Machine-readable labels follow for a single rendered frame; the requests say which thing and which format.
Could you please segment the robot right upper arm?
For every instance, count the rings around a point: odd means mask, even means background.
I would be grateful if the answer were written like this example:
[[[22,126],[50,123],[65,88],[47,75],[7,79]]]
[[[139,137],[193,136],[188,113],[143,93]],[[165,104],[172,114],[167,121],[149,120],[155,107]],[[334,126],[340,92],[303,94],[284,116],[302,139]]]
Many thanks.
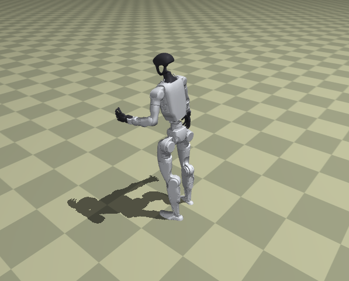
[[[179,75],[177,75],[177,76],[179,76]],[[187,78],[184,76],[179,76],[179,77],[181,77],[181,79],[183,80],[184,89],[185,89],[185,96],[186,96],[186,100],[187,100],[188,99],[188,89],[187,89],[187,85],[186,85]]]

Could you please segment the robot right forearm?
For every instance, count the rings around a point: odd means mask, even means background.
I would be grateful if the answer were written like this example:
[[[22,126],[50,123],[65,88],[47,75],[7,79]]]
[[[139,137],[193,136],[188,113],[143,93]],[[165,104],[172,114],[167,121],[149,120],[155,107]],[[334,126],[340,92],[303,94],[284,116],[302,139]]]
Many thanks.
[[[191,112],[189,103],[190,103],[190,101],[189,101],[189,96],[188,96],[188,99],[186,100],[186,115],[187,115],[187,112],[188,112],[188,111]]]

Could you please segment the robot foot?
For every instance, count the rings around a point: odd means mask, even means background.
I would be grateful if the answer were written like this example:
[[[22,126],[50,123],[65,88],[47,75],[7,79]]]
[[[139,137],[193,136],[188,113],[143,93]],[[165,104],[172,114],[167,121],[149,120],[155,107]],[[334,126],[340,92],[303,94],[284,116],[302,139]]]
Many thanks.
[[[175,217],[173,214],[173,211],[165,211],[161,210],[160,215],[168,220],[177,220],[177,221],[182,221],[184,218],[182,215],[179,214],[178,217]]]
[[[181,196],[181,198],[182,198],[187,204],[189,204],[189,205],[192,205],[192,204],[193,204],[193,201],[192,201],[192,200],[190,201],[190,199],[189,199],[189,201],[187,202],[187,201],[185,200],[185,196]]]

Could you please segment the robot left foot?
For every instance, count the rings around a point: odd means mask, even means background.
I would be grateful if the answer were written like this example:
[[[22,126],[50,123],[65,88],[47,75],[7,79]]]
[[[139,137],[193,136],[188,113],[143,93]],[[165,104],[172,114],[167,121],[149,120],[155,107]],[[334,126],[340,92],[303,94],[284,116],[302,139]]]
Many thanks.
[[[165,211],[161,210],[160,215],[168,220],[177,220],[177,221],[182,221],[184,218],[182,215],[179,214],[178,217],[175,217],[173,214],[173,211]]]

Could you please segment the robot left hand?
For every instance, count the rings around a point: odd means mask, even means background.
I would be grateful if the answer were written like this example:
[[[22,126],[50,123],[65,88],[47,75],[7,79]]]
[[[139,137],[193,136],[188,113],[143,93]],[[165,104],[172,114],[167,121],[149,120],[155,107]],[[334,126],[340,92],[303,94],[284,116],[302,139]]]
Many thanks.
[[[125,115],[124,113],[122,113],[119,107],[115,110],[115,112],[116,112],[115,115],[116,115],[116,118],[118,121],[127,123],[127,118],[129,118],[129,119],[133,118],[133,116],[131,116],[131,115]]]

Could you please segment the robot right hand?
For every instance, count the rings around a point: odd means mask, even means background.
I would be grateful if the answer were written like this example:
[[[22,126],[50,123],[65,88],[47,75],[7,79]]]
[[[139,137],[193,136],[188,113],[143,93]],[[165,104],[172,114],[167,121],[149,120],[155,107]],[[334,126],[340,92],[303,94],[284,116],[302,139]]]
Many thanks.
[[[186,128],[188,129],[189,127],[190,127],[190,125],[191,125],[191,118],[190,118],[190,116],[191,116],[191,112],[190,111],[188,111],[187,112],[187,115],[185,115],[181,120],[183,120],[183,119],[185,119],[185,122],[182,124],[182,125],[184,125],[185,124],[185,126],[186,126]]]

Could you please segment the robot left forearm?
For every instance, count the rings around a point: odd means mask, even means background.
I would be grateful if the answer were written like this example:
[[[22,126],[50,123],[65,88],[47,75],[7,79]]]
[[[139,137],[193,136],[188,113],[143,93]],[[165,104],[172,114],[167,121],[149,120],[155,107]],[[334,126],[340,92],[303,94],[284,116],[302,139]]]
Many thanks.
[[[134,126],[142,126],[147,127],[153,123],[153,120],[151,117],[137,117],[133,116],[133,118],[129,119],[127,118],[127,123]]]

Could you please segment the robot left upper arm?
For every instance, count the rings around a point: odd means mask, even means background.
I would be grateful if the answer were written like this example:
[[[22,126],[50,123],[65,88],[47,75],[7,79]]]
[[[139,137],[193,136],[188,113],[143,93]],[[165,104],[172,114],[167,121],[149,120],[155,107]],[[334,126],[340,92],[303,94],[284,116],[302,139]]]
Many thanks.
[[[164,98],[164,87],[156,87],[150,92],[150,113],[153,123],[149,126],[156,126],[158,124],[158,115],[160,111],[160,103]]]

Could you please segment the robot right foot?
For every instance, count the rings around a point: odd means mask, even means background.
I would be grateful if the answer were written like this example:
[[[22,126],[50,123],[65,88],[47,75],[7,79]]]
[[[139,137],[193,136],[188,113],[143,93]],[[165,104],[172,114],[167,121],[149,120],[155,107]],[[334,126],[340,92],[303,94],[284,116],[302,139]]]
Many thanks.
[[[181,198],[182,198],[187,204],[189,204],[189,205],[192,205],[192,204],[193,204],[193,201],[192,201],[192,200],[190,201],[190,199],[189,199],[189,201],[187,202],[187,201],[185,200],[185,196],[181,196]]]

